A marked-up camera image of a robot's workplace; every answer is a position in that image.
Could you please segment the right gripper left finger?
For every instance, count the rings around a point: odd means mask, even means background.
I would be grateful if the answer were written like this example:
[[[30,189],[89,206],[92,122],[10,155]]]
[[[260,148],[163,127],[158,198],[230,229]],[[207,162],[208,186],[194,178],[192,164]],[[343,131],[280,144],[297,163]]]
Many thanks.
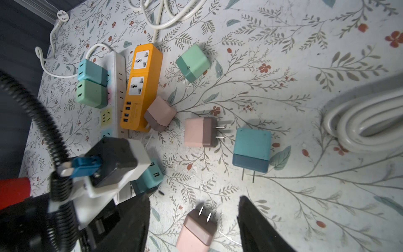
[[[149,224],[150,200],[145,194],[131,198],[103,212],[91,225],[91,250],[93,252],[143,252],[145,251]]]

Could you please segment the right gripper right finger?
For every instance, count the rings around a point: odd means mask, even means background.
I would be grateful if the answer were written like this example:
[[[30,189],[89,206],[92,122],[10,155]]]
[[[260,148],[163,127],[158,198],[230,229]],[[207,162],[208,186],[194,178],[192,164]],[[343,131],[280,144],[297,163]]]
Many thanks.
[[[237,216],[244,252],[295,252],[246,196],[241,196]]]

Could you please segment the pink plug adapter front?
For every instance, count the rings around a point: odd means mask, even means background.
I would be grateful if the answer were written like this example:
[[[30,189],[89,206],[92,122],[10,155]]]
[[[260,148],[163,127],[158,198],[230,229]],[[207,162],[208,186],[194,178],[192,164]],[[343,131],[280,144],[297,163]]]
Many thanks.
[[[179,252],[207,252],[217,229],[218,224],[212,212],[200,204],[186,215],[176,248]]]

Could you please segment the pink plug adapter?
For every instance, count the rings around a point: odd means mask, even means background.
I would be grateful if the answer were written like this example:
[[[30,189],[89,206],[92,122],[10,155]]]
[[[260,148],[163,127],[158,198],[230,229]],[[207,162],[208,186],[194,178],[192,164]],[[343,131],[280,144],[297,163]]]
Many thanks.
[[[195,148],[214,148],[218,145],[218,130],[225,129],[218,125],[214,117],[188,118],[185,121],[184,145]]]
[[[217,229],[218,224],[212,212],[200,204],[186,215],[176,248],[179,252],[207,252]]]

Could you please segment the teal plug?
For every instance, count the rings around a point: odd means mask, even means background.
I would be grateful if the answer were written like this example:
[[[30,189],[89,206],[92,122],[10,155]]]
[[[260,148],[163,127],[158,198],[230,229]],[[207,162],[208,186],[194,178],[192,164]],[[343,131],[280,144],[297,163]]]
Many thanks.
[[[164,174],[156,159],[151,160],[150,166],[136,180],[131,181],[135,195],[140,195],[153,188],[157,188],[163,181]]]

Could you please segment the green plug adapter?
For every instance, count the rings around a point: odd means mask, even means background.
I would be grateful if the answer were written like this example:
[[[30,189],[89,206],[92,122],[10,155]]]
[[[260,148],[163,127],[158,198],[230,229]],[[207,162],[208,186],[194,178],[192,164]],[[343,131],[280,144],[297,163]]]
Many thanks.
[[[211,67],[208,57],[197,45],[193,44],[175,62],[179,71],[175,74],[178,81],[195,82]]]
[[[101,109],[107,106],[107,88],[89,80],[77,83],[76,102]]]

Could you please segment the teal plug adapter front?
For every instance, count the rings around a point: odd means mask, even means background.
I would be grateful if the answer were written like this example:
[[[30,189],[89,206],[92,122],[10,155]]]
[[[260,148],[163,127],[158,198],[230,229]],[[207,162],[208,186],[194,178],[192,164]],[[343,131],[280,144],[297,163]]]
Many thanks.
[[[78,67],[78,81],[88,80],[99,84],[103,87],[107,86],[108,72],[103,67],[84,59]]]

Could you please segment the teal plug adapter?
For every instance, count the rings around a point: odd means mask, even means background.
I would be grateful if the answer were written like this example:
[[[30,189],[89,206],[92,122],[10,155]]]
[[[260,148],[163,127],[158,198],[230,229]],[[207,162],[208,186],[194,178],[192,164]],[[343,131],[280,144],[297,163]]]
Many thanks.
[[[243,181],[246,170],[267,173],[269,169],[271,132],[238,128],[233,151],[233,165],[242,168]]]
[[[108,72],[103,67],[84,59],[78,67],[78,81],[88,80],[99,84],[103,87],[107,86]]]

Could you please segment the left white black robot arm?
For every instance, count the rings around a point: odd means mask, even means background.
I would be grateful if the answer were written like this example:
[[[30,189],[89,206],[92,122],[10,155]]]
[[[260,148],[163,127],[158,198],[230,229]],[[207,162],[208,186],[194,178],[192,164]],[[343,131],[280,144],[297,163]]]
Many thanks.
[[[69,161],[63,137],[49,111],[23,84],[1,71],[4,90],[31,118],[54,169]],[[76,211],[68,197],[72,180],[52,171],[48,178],[21,174],[1,180],[1,251],[71,252],[78,240]]]

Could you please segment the white multicolour power strip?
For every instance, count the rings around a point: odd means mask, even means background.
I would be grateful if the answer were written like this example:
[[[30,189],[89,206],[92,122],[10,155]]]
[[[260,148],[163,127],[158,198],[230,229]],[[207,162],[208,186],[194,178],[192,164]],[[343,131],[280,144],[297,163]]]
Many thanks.
[[[129,137],[128,130],[120,126],[124,98],[126,96],[126,61],[112,51],[105,55],[99,65],[107,71],[107,106],[99,112],[98,139],[108,137],[107,154],[118,154],[119,139]]]

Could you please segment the pink plug beside orange strip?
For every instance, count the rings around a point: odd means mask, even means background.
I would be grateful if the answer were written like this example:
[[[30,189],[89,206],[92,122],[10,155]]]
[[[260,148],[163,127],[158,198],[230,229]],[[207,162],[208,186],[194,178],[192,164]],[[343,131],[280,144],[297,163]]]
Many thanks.
[[[154,131],[162,132],[169,126],[176,114],[175,108],[157,96],[146,110],[144,118]]]

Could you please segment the orange power strip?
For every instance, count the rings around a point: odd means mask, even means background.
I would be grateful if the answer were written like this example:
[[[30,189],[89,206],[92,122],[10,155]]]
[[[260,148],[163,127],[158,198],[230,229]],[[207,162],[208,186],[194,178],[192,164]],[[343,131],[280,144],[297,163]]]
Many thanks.
[[[138,46],[134,51],[120,126],[147,132],[144,115],[157,96],[163,54],[153,44]]]

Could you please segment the teal plug adapter right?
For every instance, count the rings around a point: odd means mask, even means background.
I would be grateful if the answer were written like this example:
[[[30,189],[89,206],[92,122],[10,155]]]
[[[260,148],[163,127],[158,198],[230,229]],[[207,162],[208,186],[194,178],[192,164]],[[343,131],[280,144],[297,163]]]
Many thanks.
[[[267,173],[269,169],[271,132],[238,128],[233,151],[233,165],[242,168],[243,181],[246,170]]]

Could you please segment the pink plug adapter middle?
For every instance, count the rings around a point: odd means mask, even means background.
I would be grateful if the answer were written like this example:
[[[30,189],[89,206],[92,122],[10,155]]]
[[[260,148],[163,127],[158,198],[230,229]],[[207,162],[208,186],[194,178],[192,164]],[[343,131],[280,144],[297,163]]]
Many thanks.
[[[218,145],[218,130],[225,129],[218,125],[214,117],[188,118],[185,121],[184,145],[195,148],[214,148]]]

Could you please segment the floral table mat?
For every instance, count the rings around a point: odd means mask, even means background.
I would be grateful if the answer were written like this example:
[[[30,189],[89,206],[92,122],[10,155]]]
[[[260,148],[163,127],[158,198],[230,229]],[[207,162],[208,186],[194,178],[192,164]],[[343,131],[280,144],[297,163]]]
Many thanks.
[[[193,44],[211,67],[178,81],[175,62]],[[156,46],[158,93],[177,116],[165,132],[129,133],[165,172],[146,251],[175,251],[186,214],[203,202],[219,221],[211,251],[240,252],[242,195],[297,251],[402,251],[402,149],[353,153],[321,128],[332,102],[402,83],[402,1],[207,1]],[[226,126],[214,148],[184,145],[186,119],[200,117]],[[238,128],[271,132],[267,173],[241,180]]]

